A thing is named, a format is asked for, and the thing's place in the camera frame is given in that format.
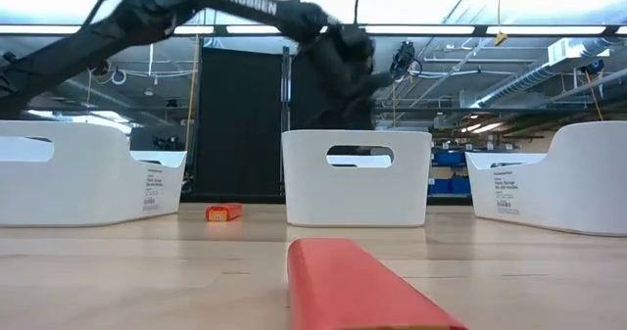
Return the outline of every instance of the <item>black curtain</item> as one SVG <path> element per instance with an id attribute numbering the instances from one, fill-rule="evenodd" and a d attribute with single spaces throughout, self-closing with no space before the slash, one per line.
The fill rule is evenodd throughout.
<path id="1" fill-rule="evenodd" d="M 281 193 L 280 55 L 205 48 L 195 193 L 262 201 Z"/>
<path id="2" fill-rule="evenodd" d="M 297 55 L 292 62 L 290 87 L 290 129 L 308 129 L 313 120 L 328 108 L 310 61 Z"/>

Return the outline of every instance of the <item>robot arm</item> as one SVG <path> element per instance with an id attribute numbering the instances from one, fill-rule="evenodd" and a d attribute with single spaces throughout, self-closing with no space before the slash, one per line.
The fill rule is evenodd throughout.
<path id="1" fill-rule="evenodd" d="M 121 0 L 110 16 L 0 69 L 0 117 L 16 118 L 28 102 L 90 65 L 136 45 L 170 38 L 205 8 L 275 26 L 310 57 L 327 96 L 348 102 L 391 83 L 372 75 L 373 44 L 356 26 L 343 26 L 316 4 L 300 0 Z M 325 33 L 320 33 L 327 26 Z"/>

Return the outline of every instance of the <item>red wooden block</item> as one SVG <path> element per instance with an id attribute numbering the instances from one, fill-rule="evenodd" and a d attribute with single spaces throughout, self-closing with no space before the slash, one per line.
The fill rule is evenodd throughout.
<path id="1" fill-rule="evenodd" d="M 293 330 L 467 330 L 350 240 L 297 240 L 287 262 Z"/>
<path id="2" fill-rule="evenodd" d="M 230 221 L 242 215 L 244 206 L 239 203 L 227 203 L 210 206 L 205 210 L 207 221 Z"/>

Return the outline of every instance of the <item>table surface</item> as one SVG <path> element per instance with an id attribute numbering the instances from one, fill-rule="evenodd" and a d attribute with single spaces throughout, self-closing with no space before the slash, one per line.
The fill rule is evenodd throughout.
<path id="1" fill-rule="evenodd" d="M 313 236 L 354 239 L 471 330 L 627 323 L 627 239 L 446 208 L 414 229 L 292 227 L 277 206 L 207 223 L 203 209 L 109 227 L 0 229 L 2 329 L 287 329 L 287 247 Z"/>

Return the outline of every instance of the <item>ceiling light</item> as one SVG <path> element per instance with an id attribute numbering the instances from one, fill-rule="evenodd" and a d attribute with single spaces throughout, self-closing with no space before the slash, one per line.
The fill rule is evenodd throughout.
<path id="1" fill-rule="evenodd" d="M 475 133 L 475 134 L 479 134 L 479 133 L 486 132 L 486 131 L 488 131 L 488 130 L 495 129 L 496 127 L 501 126 L 501 125 L 503 125 L 503 124 L 502 124 L 502 123 L 492 123 L 492 124 L 487 124 L 486 126 L 481 127 L 481 128 L 479 128 L 479 129 L 475 129 L 475 130 L 473 130 L 472 132 L 473 132 L 473 133 Z"/>
<path id="2" fill-rule="evenodd" d="M 0 34 L 65 35 L 79 29 L 78 25 L 0 25 Z"/>
<path id="3" fill-rule="evenodd" d="M 365 31 L 371 34 L 445 34 L 468 35 L 474 26 L 463 25 L 366 25 Z"/>
<path id="4" fill-rule="evenodd" d="M 473 131 L 473 130 L 477 129 L 480 126 L 481 126 L 481 123 L 475 124 L 475 125 L 471 125 L 470 127 L 466 128 L 466 130 L 467 131 Z"/>
<path id="5" fill-rule="evenodd" d="M 56 116 L 52 113 L 52 111 L 37 111 L 37 110 L 28 110 L 28 113 L 35 116 L 40 116 L 44 118 L 55 118 Z"/>
<path id="6" fill-rule="evenodd" d="M 487 33 L 496 35 L 499 32 L 512 35 L 588 35 L 600 34 L 605 31 L 605 26 L 559 26 L 559 25 L 538 25 L 538 26 L 489 26 Z"/>
<path id="7" fill-rule="evenodd" d="M 69 35 L 80 29 L 78 25 L 0 25 L 0 34 Z M 181 25 L 175 35 L 196 35 L 214 33 L 210 25 Z"/>
<path id="8" fill-rule="evenodd" d="M 181 25 L 174 31 L 175 35 L 202 35 L 214 33 L 214 27 L 210 25 Z"/>
<path id="9" fill-rule="evenodd" d="M 226 27 L 228 33 L 250 33 L 250 34 L 268 34 L 280 33 L 274 26 L 268 25 L 230 25 Z"/>

